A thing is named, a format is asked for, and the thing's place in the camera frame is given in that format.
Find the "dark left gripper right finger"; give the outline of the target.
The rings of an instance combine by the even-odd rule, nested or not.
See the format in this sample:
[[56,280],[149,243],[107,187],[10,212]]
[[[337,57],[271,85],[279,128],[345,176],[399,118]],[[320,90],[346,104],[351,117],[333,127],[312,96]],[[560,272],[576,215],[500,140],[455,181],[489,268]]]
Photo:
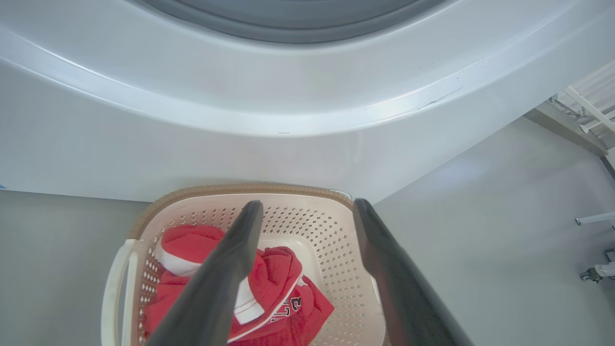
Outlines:
[[469,346],[470,339],[373,206],[355,199],[362,263],[375,278],[393,346]]

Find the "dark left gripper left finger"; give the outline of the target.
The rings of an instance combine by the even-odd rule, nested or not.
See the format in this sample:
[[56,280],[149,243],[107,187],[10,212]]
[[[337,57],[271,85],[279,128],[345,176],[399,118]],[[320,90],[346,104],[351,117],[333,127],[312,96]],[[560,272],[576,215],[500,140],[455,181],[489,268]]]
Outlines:
[[225,346],[239,285],[253,269],[263,205],[248,202],[194,274],[148,346]]

